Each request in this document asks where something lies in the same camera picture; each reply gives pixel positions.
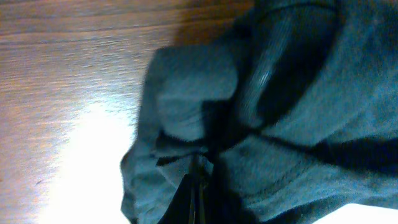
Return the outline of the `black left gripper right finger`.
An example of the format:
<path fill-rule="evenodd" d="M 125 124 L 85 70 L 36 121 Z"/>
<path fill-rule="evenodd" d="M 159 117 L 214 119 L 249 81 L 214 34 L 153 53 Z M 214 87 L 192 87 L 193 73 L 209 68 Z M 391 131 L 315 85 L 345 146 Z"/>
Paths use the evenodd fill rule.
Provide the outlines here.
<path fill-rule="evenodd" d="M 214 165 L 205 189 L 204 211 L 207 224 L 244 224 L 249 215 L 243 207 L 242 198 L 230 189 L 230 174 L 226 164 Z"/>

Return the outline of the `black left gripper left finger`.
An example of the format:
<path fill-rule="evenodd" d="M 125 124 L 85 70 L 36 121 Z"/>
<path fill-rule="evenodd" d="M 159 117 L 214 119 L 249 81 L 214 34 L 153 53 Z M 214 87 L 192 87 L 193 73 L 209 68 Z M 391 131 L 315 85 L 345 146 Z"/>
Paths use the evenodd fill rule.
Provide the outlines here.
<path fill-rule="evenodd" d="M 192 162 L 189 173 L 174 194 L 169 207 L 158 224 L 196 224 L 196 164 Z"/>

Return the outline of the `dark green t-shirt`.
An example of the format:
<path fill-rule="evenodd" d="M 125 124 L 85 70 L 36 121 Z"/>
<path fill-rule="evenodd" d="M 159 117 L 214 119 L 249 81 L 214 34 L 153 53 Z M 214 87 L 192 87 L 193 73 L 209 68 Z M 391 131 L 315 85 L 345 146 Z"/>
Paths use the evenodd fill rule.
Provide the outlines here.
<path fill-rule="evenodd" d="M 256 1 L 209 44 L 157 49 L 123 215 L 158 223 L 196 164 L 196 217 L 219 162 L 248 223 L 397 208 L 397 2 Z"/>

